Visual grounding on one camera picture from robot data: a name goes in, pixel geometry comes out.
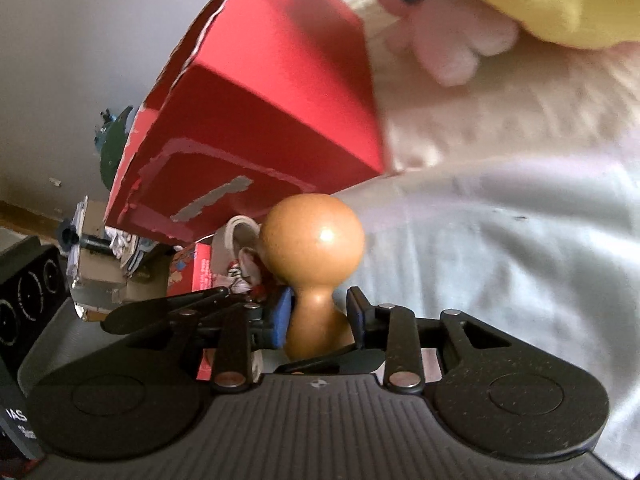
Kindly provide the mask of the wooden knob massager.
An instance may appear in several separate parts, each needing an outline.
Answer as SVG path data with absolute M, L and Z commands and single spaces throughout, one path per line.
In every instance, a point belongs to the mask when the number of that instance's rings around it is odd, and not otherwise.
M 333 293 L 357 270 L 364 248 L 366 234 L 355 211 L 334 196 L 290 196 L 267 214 L 260 256 L 296 298 L 284 344 L 290 360 L 326 356 L 354 342 Z

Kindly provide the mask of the red cardboard box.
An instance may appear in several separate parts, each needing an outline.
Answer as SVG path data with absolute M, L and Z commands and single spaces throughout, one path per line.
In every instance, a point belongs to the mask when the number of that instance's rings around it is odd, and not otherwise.
M 343 0 L 210 0 L 137 111 L 105 222 L 191 243 L 383 170 L 363 26 Z

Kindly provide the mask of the dark green felt hat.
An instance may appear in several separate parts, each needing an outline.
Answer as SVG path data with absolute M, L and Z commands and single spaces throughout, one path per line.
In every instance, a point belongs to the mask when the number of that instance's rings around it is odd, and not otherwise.
M 108 190 L 113 186 L 122 154 L 124 154 L 132 125 L 133 111 L 132 106 L 127 106 L 117 116 L 108 108 L 101 113 L 103 124 L 96 130 L 94 144 L 100 156 L 101 180 Z

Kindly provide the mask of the red decorated snack box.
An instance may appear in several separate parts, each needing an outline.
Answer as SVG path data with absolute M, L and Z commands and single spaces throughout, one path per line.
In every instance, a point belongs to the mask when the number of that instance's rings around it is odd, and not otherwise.
M 191 244 L 176 252 L 169 266 L 167 295 L 179 296 L 211 288 L 211 256 L 212 248 L 206 243 Z

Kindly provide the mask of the pink plush toy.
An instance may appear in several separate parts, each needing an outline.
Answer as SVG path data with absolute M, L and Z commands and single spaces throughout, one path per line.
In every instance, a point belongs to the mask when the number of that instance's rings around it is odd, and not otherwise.
M 398 21 L 385 33 L 388 50 L 411 51 L 434 81 L 462 86 L 480 61 L 511 50 L 518 24 L 482 0 L 376 0 Z

